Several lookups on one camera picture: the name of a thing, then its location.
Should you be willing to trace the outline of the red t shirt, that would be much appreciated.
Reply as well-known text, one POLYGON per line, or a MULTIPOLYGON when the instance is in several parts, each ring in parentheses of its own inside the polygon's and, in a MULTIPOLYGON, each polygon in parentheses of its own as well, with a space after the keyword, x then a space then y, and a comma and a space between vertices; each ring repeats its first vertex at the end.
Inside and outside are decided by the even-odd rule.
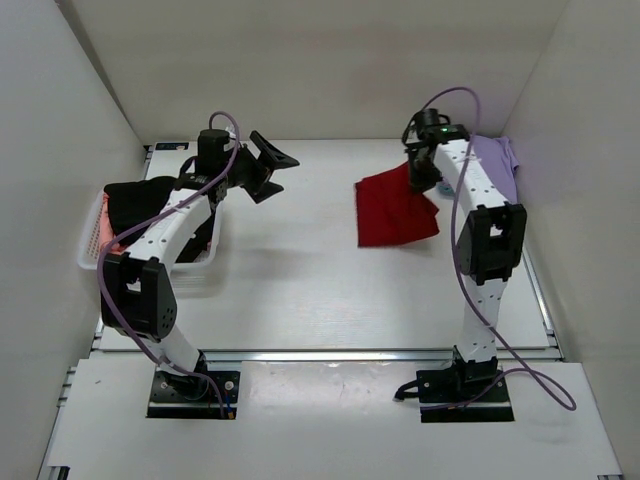
POLYGON ((437 236, 438 207, 409 184, 405 162, 354 185, 359 248, 406 245, 437 236))

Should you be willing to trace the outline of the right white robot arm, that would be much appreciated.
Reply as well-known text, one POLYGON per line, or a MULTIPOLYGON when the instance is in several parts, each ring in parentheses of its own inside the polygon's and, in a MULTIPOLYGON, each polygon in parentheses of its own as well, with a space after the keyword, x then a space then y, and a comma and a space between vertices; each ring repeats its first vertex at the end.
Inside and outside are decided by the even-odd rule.
POLYGON ((465 217, 462 229, 452 233, 452 257, 466 305, 450 366, 417 373, 394 398, 452 406, 482 396, 498 380, 495 328, 502 295, 522 257, 527 213, 498 190, 465 127, 448 116, 423 108, 411 118, 402 143, 411 189, 424 193, 448 183, 454 190, 451 212, 465 217))

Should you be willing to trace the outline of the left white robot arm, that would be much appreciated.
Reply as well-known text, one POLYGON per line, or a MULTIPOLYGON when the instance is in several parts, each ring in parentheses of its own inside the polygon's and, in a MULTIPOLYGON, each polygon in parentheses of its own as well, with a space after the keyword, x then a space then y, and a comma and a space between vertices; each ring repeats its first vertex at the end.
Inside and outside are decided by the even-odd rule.
POLYGON ((182 334, 170 273, 196 230, 216 214, 229 189, 239 187, 261 203, 283 191, 272 182, 277 170, 298 160, 258 132, 249 146, 230 132, 205 129, 197 153, 185 161, 155 218, 121 254, 105 254, 99 268, 102 320, 133 340, 164 376, 165 383, 189 401, 217 392, 204 354, 182 334))

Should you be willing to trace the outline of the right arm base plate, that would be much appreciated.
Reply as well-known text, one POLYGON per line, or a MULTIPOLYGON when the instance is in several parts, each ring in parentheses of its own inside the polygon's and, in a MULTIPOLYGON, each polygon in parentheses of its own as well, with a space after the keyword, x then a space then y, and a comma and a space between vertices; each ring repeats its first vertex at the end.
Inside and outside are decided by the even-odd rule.
POLYGON ((490 380, 462 384, 452 369, 416 372, 420 421, 502 423, 515 420, 502 371, 490 380))

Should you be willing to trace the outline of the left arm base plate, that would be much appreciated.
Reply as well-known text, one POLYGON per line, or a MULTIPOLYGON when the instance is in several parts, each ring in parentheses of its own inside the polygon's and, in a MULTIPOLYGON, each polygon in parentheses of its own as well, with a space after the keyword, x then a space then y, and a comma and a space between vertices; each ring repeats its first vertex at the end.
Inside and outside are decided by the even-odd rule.
POLYGON ((241 372, 211 370, 206 375, 216 384, 192 376, 156 369, 150 388, 146 417, 151 419, 235 420, 238 414, 241 372))

